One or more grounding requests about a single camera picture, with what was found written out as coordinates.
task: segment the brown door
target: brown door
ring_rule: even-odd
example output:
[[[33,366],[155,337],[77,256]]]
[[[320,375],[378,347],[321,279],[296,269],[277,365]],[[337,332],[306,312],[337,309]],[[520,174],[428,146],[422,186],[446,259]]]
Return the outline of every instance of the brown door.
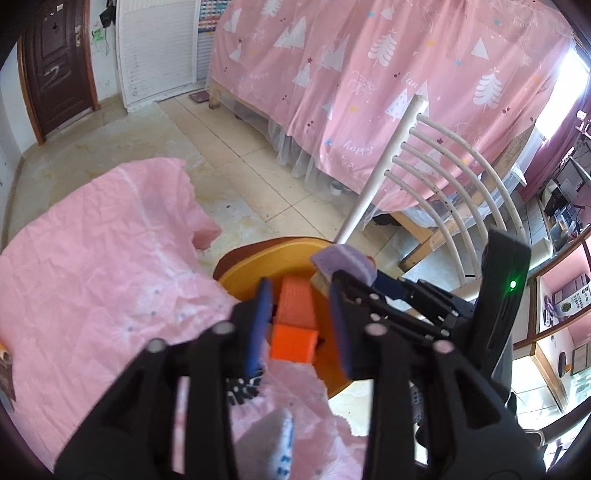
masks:
[[[43,135],[93,106],[82,45],[84,1],[48,1],[23,33],[29,94]]]

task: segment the orange block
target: orange block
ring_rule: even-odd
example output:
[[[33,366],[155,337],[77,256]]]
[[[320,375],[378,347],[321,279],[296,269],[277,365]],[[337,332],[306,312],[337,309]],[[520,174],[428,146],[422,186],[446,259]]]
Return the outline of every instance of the orange block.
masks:
[[[269,355],[276,360],[310,364],[314,361],[317,340],[318,330],[278,323],[273,327]]]
[[[314,298],[309,278],[283,278],[275,324],[317,330]]]

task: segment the wooden door frame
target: wooden door frame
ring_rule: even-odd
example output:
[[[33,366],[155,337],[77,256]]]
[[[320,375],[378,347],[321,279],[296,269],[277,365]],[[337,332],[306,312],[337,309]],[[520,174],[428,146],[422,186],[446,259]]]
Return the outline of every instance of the wooden door frame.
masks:
[[[90,25],[90,0],[83,0],[82,3],[82,47],[84,49],[84,63],[86,67],[86,77],[88,78],[88,88],[90,90],[90,98],[92,100],[92,109],[94,111],[100,110],[100,103],[96,95],[95,85],[95,74],[92,70],[92,58],[90,55],[90,35],[88,32]],[[24,57],[24,40],[22,35],[18,39],[17,43],[17,59],[18,59],[18,76],[21,82],[22,96],[25,100],[25,107],[27,109],[27,115],[33,127],[35,138],[39,145],[45,143],[45,135],[41,131],[41,125],[37,118],[37,112],[35,111],[35,105],[31,100],[31,91],[29,89],[29,82],[27,78],[27,70],[25,68],[25,57]]]

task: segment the window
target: window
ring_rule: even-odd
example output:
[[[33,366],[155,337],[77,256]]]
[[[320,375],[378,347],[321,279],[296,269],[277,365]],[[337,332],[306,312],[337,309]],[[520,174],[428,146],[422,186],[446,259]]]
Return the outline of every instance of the window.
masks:
[[[550,100],[535,124],[547,139],[556,133],[577,98],[584,92],[588,77],[589,67],[571,48],[560,66]]]

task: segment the white metal chair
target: white metal chair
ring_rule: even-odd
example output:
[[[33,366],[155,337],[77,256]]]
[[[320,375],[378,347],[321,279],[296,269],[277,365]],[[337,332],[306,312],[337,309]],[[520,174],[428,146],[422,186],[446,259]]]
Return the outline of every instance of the white metal chair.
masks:
[[[496,188],[499,190],[499,193],[501,194],[504,200],[504,205],[511,217],[511,220],[513,221],[513,224],[515,225],[517,236],[520,240],[524,242],[526,242],[525,229],[523,227],[521,219],[519,218],[519,214],[517,213],[515,204],[509,196],[509,192],[505,188],[502,180],[499,178],[492,166],[473,146],[466,142],[462,137],[457,135],[455,132],[449,130],[448,128],[438,124],[437,122],[434,122],[429,117],[423,115],[423,112],[427,108],[427,105],[428,101],[425,97],[420,95],[415,95],[413,97],[410,104],[408,105],[407,110],[402,116],[400,123],[394,131],[392,138],[388,142],[388,145],[386,146],[384,153],[382,153],[382,156],[378,160],[378,163],[376,164],[374,170],[369,176],[367,183],[365,184],[363,190],[359,194],[359,197],[357,198],[353,209],[350,211],[345,222],[341,226],[341,229],[335,238],[335,243],[344,244],[348,240],[357,224],[361,221],[363,214],[366,212],[367,208],[372,203],[372,200],[374,199],[378,190],[381,188],[382,183],[384,181],[391,181],[398,185],[401,189],[406,191],[408,194],[410,194],[433,219],[433,221],[437,225],[437,228],[439,229],[439,232],[443,236],[444,242],[447,244],[449,251],[451,253],[457,278],[460,283],[459,290],[465,292],[465,294],[461,294],[460,296],[464,298],[475,297],[475,294],[478,295],[482,272],[480,270],[480,263],[478,260],[478,256],[476,254],[476,250],[474,248],[474,244],[465,226],[464,220],[458,213],[456,207],[452,204],[452,202],[450,202],[447,195],[443,193],[431,180],[429,180],[429,178],[427,178],[427,176],[422,171],[418,170],[416,167],[412,165],[409,165],[407,162],[401,160],[399,158],[399,155],[403,151],[410,153],[414,157],[418,158],[419,160],[427,164],[432,170],[436,171],[439,175],[444,177],[456,189],[458,195],[461,196],[462,200],[465,202],[465,205],[469,210],[469,214],[474,218],[474,221],[478,229],[478,234],[482,237],[482,241],[486,245],[488,240],[488,233],[483,221],[483,217],[480,214],[478,205],[474,204],[473,197],[471,197],[468,194],[466,188],[463,187],[459,183],[459,181],[456,180],[438,162],[435,162],[433,159],[426,156],[418,149],[409,145],[407,143],[409,138],[411,136],[418,138],[423,143],[427,144],[431,148],[434,148],[441,155],[445,156],[454,165],[456,165],[462,171],[462,173],[467,175],[471,183],[482,195],[484,202],[488,205],[488,208],[490,208],[491,210],[491,214],[494,218],[494,221],[496,222],[497,227],[506,230],[505,222],[501,216],[501,213],[497,205],[493,201],[491,193],[480,181],[478,176],[476,176],[476,174],[448,148],[443,147],[442,145],[440,145],[439,142],[437,142],[437,140],[417,130],[417,124],[422,123],[424,125],[428,125],[440,134],[445,135],[447,138],[450,138],[455,143],[460,145],[465,151],[467,151],[483,167],[484,172],[494,180],[494,184]],[[436,195],[443,202],[443,204],[447,208],[447,211],[449,211],[454,220],[454,222],[452,222],[451,227],[452,231],[450,231],[450,228],[446,225],[441,216],[435,211],[432,205],[422,197],[422,195],[417,193],[403,179],[395,176],[392,172],[390,172],[390,169],[394,165],[400,166],[406,172],[410,173],[411,175],[419,179],[419,181],[421,181],[425,186],[427,186],[429,190],[433,192],[433,194]],[[452,239],[453,233],[457,231],[459,231],[459,233],[461,234],[462,240],[466,245],[466,250],[470,259],[470,263],[475,273],[475,280],[471,278],[468,280],[466,279],[466,274],[462,262],[460,260],[460,255],[456,248],[456,244],[453,242]]]

